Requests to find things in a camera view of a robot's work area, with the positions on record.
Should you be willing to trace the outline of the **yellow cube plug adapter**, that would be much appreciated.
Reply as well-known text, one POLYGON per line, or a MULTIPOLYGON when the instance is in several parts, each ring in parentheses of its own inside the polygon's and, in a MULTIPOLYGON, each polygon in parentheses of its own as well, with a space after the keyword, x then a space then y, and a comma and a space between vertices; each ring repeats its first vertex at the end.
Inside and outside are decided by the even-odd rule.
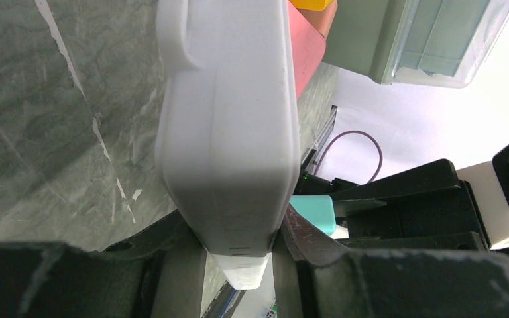
POLYGON ((330 6, 334 0, 290 0, 290 2, 297 9, 323 11, 330 6))

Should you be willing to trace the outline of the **white power strip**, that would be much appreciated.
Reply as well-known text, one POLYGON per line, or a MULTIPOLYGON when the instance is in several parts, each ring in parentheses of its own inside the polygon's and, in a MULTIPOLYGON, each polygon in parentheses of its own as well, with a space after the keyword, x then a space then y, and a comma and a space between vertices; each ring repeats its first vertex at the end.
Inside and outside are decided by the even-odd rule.
POLYGON ((286 1, 159 1, 154 147, 178 211, 237 290, 260 286, 300 169, 286 1))

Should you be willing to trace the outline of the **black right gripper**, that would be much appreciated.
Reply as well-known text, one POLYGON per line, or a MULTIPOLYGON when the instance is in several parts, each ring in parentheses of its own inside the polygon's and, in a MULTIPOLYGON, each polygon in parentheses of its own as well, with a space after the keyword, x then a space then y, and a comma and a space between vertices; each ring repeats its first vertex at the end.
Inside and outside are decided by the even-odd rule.
POLYGON ((459 179, 447 159, 406 170, 367 184, 330 193, 349 238, 439 239, 472 234, 451 249, 489 250, 490 239, 469 182, 459 179))

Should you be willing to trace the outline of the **pink triangular plug adapter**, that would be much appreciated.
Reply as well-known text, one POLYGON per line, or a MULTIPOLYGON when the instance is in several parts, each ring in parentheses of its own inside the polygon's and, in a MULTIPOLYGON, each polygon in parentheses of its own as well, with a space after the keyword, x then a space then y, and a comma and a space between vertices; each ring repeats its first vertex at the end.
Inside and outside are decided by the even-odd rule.
POLYGON ((291 2, 288 5, 296 98, 299 99, 325 54, 326 42, 321 33, 291 2))

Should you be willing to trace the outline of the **teal plug adapter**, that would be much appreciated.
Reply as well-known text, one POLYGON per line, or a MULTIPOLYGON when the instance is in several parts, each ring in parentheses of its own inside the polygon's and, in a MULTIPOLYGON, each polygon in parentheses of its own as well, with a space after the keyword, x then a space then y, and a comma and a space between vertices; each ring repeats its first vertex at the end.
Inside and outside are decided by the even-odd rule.
POLYGON ((336 230, 333 200, 328 195, 294 195, 290 205, 313 226, 331 236, 336 230))

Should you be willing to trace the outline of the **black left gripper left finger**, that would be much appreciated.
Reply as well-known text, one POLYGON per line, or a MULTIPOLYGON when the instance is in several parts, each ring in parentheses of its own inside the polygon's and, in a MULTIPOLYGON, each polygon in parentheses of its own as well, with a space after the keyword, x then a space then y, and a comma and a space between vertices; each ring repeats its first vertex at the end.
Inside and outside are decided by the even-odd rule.
POLYGON ((0 242, 0 317, 199 317, 205 262, 178 212, 101 252, 0 242))

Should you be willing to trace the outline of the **small salmon pink plug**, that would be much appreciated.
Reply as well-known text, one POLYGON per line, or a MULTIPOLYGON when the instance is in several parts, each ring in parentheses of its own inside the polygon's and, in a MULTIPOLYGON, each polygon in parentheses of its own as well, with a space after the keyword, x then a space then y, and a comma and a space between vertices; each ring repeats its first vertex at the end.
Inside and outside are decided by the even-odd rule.
POLYGON ((322 11, 300 9, 300 12, 312 27, 327 39, 337 8, 338 2, 334 0, 322 11))

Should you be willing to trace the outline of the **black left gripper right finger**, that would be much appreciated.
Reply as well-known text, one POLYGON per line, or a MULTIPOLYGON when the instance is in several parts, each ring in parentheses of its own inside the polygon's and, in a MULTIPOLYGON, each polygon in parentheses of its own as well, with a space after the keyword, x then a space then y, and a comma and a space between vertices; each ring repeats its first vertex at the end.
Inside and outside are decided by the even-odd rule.
POLYGON ((280 317, 509 317, 509 257, 354 249, 292 207, 272 251, 280 317))

